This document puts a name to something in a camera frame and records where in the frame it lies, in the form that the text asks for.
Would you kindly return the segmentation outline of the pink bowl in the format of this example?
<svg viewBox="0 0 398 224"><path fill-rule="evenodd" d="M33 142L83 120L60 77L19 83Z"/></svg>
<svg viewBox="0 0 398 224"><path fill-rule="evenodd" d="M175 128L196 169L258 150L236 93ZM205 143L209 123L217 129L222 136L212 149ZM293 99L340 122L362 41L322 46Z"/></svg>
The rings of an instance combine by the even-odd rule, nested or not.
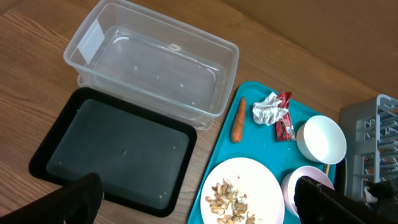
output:
<svg viewBox="0 0 398 224"><path fill-rule="evenodd" d="M281 189L284 196L284 203L286 209L296 217L298 217L297 207L294 202L295 186L301 176L309 176L321 184L335 189L331 180L320 169L313 166L302 166L293 172L289 173L282 181Z"/></svg>

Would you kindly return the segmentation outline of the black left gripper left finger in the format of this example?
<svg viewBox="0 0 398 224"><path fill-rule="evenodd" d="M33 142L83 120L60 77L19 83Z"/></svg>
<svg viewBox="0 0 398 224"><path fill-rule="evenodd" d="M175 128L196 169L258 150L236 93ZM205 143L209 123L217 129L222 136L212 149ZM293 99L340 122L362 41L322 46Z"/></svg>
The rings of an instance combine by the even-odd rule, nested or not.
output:
<svg viewBox="0 0 398 224"><path fill-rule="evenodd" d="M1 223L94 222L104 198L101 179L89 173L75 182L1 217Z"/></svg>

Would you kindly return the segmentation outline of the red snack wrapper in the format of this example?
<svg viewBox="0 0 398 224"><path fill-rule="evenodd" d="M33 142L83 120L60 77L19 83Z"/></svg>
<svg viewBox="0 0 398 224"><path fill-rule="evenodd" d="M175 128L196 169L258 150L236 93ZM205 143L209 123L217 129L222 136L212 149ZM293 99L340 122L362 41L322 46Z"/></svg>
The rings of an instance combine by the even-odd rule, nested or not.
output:
<svg viewBox="0 0 398 224"><path fill-rule="evenodd" d="M291 91L284 91L277 95L277 99L282 102L278 105L279 108L289 110L289 103L292 96ZM290 113L287 112L276 122L276 135L278 141L295 141L295 131Z"/></svg>

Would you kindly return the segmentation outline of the foil ball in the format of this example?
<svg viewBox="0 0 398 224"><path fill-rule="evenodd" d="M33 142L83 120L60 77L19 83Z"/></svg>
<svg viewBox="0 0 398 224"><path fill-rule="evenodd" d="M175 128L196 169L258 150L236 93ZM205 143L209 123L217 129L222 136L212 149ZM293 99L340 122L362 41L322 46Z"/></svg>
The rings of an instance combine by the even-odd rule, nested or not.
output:
<svg viewBox="0 0 398 224"><path fill-rule="evenodd" d="M279 100L274 92L268 95L264 101L254 103L252 107L254 122L267 126L278 122L289 112L288 109L279 107L281 103L282 100Z"/></svg>

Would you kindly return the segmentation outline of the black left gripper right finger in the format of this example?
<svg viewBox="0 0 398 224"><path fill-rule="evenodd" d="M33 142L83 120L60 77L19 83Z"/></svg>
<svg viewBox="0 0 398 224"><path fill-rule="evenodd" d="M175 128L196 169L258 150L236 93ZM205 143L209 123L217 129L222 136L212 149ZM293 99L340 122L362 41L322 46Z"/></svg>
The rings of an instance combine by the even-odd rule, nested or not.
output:
<svg viewBox="0 0 398 224"><path fill-rule="evenodd" d="M294 202L302 224L397 223L397 204L373 210L309 176L296 182Z"/></svg>

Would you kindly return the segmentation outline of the wooden chopstick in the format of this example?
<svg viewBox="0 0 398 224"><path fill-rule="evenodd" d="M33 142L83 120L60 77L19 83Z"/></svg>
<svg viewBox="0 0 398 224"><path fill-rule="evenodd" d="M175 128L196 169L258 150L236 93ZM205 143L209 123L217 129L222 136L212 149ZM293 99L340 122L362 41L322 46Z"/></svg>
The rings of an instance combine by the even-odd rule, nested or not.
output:
<svg viewBox="0 0 398 224"><path fill-rule="evenodd" d="M330 165L329 164L325 164L324 173L325 173L326 176L328 176L329 171L330 171Z"/></svg>

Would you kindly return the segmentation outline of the white bowl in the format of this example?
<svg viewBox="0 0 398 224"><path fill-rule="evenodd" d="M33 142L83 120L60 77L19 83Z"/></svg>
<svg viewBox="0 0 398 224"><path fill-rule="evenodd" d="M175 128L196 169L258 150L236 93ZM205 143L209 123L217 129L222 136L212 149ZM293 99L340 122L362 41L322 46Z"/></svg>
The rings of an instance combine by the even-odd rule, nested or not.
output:
<svg viewBox="0 0 398 224"><path fill-rule="evenodd" d="M309 160L323 164L337 164L347 151L341 128L329 117L312 116L296 132L300 152Z"/></svg>

